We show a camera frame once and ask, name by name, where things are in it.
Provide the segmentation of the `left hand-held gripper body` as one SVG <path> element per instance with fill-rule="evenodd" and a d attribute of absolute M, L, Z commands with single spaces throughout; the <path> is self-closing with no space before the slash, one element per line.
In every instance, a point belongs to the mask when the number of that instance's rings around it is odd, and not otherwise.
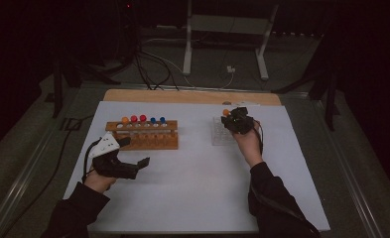
<path fill-rule="evenodd" d="M 135 179 L 137 165 L 123 163 L 118 159 L 120 146 L 111 133 L 106 133 L 89 153 L 92 166 L 96 172 L 105 177 L 118 179 Z"/>

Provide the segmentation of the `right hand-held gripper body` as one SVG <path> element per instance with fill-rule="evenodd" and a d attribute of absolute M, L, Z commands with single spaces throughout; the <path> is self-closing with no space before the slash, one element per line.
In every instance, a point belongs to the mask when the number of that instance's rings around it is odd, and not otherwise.
<path fill-rule="evenodd" d="M 232 131 L 234 133 L 246 134 L 255 128 L 255 120 L 253 117 L 249 116 L 248 114 L 246 116 L 236 115 L 233 110 L 231 111 L 231 121 L 233 124 Z"/>

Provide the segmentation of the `clear acrylic test tube rack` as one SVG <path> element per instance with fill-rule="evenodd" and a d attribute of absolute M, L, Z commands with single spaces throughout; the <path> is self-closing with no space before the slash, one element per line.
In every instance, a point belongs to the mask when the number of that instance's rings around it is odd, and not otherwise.
<path fill-rule="evenodd" d="M 224 127 L 220 117 L 212 119 L 211 139 L 214 146 L 224 146 L 235 144 L 231 133 Z"/>

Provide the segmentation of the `wooden test tube rack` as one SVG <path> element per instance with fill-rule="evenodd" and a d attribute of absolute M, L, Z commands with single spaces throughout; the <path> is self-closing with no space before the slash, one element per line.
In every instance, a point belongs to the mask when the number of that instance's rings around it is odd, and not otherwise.
<path fill-rule="evenodd" d="M 152 126 L 150 121 L 145 125 L 140 122 L 132 126 L 124 126 L 122 122 L 107 122 L 105 130 L 110 132 L 116 140 L 125 137 L 131 138 L 128 146 L 121 147 L 123 151 L 144 151 L 144 150 L 176 150 L 179 147 L 178 122 L 176 120 L 166 121 L 167 126 Z"/>

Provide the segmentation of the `person's right hand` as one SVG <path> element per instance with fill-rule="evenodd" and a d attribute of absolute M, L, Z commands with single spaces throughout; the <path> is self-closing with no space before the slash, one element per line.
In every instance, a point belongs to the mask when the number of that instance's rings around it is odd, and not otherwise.
<path fill-rule="evenodd" d="M 237 142 L 238 148 L 250 168 L 263 162 L 261 154 L 262 146 L 260 145 L 261 140 L 258 135 L 259 126 L 260 124 L 255 121 L 255 128 L 248 133 L 244 135 L 233 134 L 233 138 Z"/>

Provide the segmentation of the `person's left hand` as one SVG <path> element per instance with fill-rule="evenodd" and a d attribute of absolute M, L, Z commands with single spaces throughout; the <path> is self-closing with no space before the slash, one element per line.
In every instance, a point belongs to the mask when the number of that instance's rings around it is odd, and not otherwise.
<path fill-rule="evenodd" d="M 99 175 L 96 171 L 92 171 L 86 177 L 85 182 L 83 183 L 87 187 L 91 188 L 94 191 L 99 193 L 105 193 L 110 187 L 115 184 L 117 178 L 109 178 Z"/>

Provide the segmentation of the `white table sheet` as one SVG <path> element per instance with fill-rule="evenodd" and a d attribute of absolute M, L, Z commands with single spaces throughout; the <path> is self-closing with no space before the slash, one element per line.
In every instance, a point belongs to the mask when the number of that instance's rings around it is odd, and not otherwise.
<path fill-rule="evenodd" d="M 250 233 L 257 229 L 248 211 L 249 168 L 236 145 L 212 143 L 212 126 L 223 108 L 209 104 L 99 103 L 85 142 L 105 133 L 124 116 L 165 117 L 179 124 L 175 150 L 125 151 L 119 159 L 150 164 L 135 179 L 121 179 L 107 191 L 110 200 L 90 225 L 92 232 L 116 234 Z M 264 130 L 263 157 L 301 210 L 320 231 L 330 226 L 287 110 L 253 105 L 249 115 Z"/>

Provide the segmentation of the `black floor stand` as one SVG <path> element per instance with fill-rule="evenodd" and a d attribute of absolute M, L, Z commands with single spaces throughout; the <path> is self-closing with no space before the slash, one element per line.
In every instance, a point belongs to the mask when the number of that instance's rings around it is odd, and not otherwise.
<path fill-rule="evenodd" d="M 311 100 L 321 100 L 325 96 L 325 123 L 333 131 L 333 114 L 335 112 L 335 92 L 337 76 L 334 66 L 334 50 L 336 40 L 325 34 L 315 53 L 310 60 L 303 76 L 278 89 L 273 89 L 272 93 L 285 94 L 308 82 L 313 82 L 313 86 L 308 92 Z"/>
<path fill-rule="evenodd" d="M 53 50 L 54 118 L 57 118 L 60 115 L 64 105 L 63 79 L 65 79 L 70 87 L 80 87 L 82 83 L 78 74 L 80 69 L 103 83 L 111 85 L 119 84 L 118 81 L 112 80 L 103 73 L 96 71 L 66 50 L 62 48 Z"/>

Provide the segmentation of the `white metal stand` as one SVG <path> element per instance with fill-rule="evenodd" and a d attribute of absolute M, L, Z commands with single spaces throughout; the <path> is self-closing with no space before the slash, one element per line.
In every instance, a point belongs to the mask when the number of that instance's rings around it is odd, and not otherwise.
<path fill-rule="evenodd" d="M 278 5 L 273 5 L 265 18 L 247 18 L 236 16 L 216 16 L 193 13 L 193 0 L 188 0 L 186 48 L 183 61 L 183 75 L 190 75 L 192 69 L 192 33 L 193 31 L 261 35 L 262 43 L 255 50 L 257 66 L 262 80 L 269 79 L 264 53 L 270 39 Z"/>

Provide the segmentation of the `dark power strip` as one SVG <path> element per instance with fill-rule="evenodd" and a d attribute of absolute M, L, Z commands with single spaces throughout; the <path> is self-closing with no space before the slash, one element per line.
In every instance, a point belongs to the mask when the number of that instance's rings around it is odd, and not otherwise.
<path fill-rule="evenodd" d="M 314 34 L 314 33 L 294 33 L 294 32 L 278 32 L 278 31 L 272 31 L 273 35 L 276 35 L 277 37 L 305 37 L 305 38 L 321 38 L 324 35 L 320 34 Z"/>

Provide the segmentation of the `black device with red light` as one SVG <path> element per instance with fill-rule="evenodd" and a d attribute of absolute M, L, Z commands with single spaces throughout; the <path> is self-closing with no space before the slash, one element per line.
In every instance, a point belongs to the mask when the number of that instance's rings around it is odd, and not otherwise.
<path fill-rule="evenodd" d="M 123 64 L 132 62 L 139 45 L 139 26 L 137 24 L 133 0 L 116 0 L 118 11 L 118 46 L 116 56 Z"/>

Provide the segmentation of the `metal floor rail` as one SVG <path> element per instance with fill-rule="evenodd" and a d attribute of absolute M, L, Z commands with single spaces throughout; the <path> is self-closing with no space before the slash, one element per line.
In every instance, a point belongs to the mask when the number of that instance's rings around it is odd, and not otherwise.
<path fill-rule="evenodd" d="M 39 98 L 0 142 L 0 237 L 77 93 L 74 87 L 63 88 L 57 117 Z"/>
<path fill-rule="evenodd" d="M 373 212 L 367 202 L 361 186 L 359 185 L 359 182 L 352 171 L 341 144 L 335 137 L 334 132 L 328 128 L 328 125 L 325 122 L 324 105 L 320 101 L 315 100 L 312 100 L 312 105 L 318 114 L 320 123 L 324 127 L 324 131 L 329 140 L 329 143 L 334 149 L 336 163 L 339 167 L 342 178 L 354 203 L 355 210 L 360 217 L 368 238 L 385 238 L 383 232 L 380 229 L 380 226 L 375 220 Z"/>

